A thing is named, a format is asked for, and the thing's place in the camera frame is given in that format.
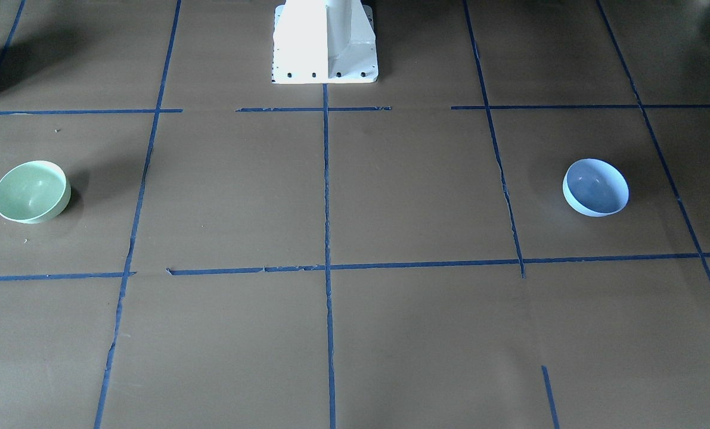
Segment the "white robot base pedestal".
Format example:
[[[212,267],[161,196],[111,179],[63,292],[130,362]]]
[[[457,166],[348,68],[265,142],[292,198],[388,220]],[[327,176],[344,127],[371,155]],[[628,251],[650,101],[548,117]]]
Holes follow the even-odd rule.
[[[360,1],[287,1],[275,8],[274,17],[274,84],[367,84],[379,78],[370,6]]]

